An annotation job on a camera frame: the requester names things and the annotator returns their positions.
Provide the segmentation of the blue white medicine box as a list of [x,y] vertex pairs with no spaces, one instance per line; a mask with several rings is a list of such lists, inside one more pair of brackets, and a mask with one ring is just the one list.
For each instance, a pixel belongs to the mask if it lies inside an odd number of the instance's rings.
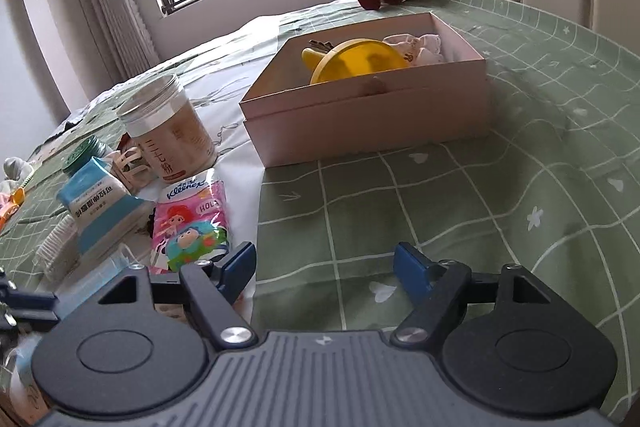
[[111,163],[91,158],[58,191],[58,201],[77,229],[81,257],[96,258],[129,232],[145,225],[152,204],[134,194],[111,174]]

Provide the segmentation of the white small figurine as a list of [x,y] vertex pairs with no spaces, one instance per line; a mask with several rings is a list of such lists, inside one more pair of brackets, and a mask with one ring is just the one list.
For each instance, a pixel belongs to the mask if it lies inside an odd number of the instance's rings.
[[34,167],[22,158],[9,157],[3,161],[3,172],[6,181],[21,184],[32,175]]

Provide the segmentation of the blue face mask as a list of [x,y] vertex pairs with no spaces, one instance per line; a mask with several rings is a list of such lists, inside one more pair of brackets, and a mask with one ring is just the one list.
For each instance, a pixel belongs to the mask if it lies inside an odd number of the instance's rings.
[[73,309],[99,291],[123,269],[137,262],[138,260],[132,254],[131,249],[126,244],[120,243],[111,254],[102,260],[78,265],[55,291],[61,314],[70,314]]

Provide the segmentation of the pink cardboard box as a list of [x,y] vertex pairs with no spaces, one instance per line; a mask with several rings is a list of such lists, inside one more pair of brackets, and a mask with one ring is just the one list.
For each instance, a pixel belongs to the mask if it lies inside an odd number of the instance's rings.
[[[442,64],[314,86],[300,54],[311,40],[436,32]],[[491,87],[486,61],[431,12],[378,18],[289,38],[240,103],[262,165],[446,142],[487,132]]]

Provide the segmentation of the white cloth in box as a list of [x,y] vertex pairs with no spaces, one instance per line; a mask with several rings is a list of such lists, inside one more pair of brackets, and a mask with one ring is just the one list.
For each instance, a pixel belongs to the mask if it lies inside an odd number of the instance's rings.
[[383,41],[394,48],[410,66],[426,66],[445,63],[442,55],[442,39],[437,34],[416,37],[409,34],[392,35]]

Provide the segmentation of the cotton swab pack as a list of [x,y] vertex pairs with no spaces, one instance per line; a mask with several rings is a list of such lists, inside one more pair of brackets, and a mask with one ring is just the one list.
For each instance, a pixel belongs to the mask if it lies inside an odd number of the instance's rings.
[[65,216],[36,249],[34,265],[47,280],[58,283],[73,271],[79,262],[78,231],[72,216]]

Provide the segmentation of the orange small clip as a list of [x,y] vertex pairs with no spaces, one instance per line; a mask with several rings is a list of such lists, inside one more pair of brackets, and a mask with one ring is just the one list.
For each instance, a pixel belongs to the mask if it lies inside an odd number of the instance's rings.
[[25,200],[25,191],[19,187],[11,194],[2,193],[0,200],[0,229],[3,229]]

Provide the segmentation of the clear jar with powder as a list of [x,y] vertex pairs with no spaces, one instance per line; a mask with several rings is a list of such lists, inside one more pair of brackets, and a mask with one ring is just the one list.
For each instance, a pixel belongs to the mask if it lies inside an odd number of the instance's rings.
[[215,145],[175,75],[134,92],[117,116],[155,174],[174,183],[212,167]]

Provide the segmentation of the green lid glass jar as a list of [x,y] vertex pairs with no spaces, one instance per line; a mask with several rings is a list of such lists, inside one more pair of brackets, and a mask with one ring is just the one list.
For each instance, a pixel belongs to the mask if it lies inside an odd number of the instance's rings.
[[71,178],[93,157],[103,158],[112,152],[113,150],[106,143],[98,139],[95,135],[90,135],[65,157],[62,171],[67,178]]

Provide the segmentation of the pink tissue pack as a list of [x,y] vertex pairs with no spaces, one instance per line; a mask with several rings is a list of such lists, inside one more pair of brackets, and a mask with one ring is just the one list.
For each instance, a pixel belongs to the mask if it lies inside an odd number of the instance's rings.
[[213,168],[165,187],[155,206],[152,272],[178,272],[187,263],[227,254],[226,205],[224,182]]

